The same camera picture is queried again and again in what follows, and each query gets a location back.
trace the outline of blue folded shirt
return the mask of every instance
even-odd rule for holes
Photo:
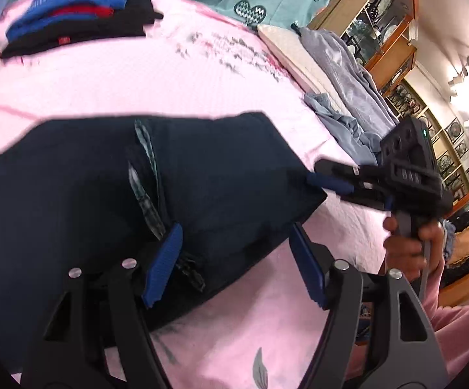
[[[61,20],[86,20],[96,18],[93,14],[61,14],[59,16],[44,17],[60,7],[79,3],[91,3],[96,6],[106,6],[114,9],[123,9],[127,0],[33,0],[24,15],[16,20],[7,30],[6,37],[9,42],[19,36],[44,28],[50,23]]]

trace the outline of black folded shirt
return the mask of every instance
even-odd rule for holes
[[[0,58],[37,54],[95,39],[141,37],[145,35],[144,25],[153,25],[156,19],[163,17],[155,11],[151,0],[127,0],[125,8],[116,10],[110,18],[61,20],[22,35],[6,46]]]

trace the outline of white pillow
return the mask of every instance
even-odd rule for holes
[[[341,114],[351,116],[330,79],[304,49],[295,32],[277,26],[258,25],[258,35],[296,79],[301,89],[305,92],[326,93],[332,108]]]

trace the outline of pink bedsheet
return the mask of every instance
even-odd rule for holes
[[[146,38],[94,41],[0,62],[0,153],[51,118],[218,118],[262,111],[309,169],[320,157],[352,163],[256,35],[194,2],[153,3],[164,20],[147,28]],[[0,48],[6,28],[28,4],[16,3],[0,19]],[[330,194],[305,229],[336,258],[376,272],[384,256],[383,217]],[[309,299],[285,242],[238,282],[152,337],[175,389],[295,389],[326,318]],[[253,377],[259,351],[267,386]],[[117,351],[107,356],[112,373],[121,376]]]

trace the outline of dark navy cloth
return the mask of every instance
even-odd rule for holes
[[[155,168],[138,151],[135,120],[150,138]],[[70,268],[107,267],[157,240],[132,191],[130,166],[143,172],[166,229],[182,225],[185,263],[205,283],[197,290],[189,270],[176,268],[146,316],[150,330],[233,283],[326,198],[306,184],[308,170],[262,113],[39,125],[0,155],[0,360],[10,372],[20,370]]]
[[[126,0],[33,0],[29,9],[16,20],[7,30],[6,37],[9,42],[28,32],[41,30],[45,26],[61,20],[87,20],[97,18],[93,14],[62,14],[49,17],[49,13],[60,7],[77,3],[91,3],[96,6],[110,8],[124,8]]]

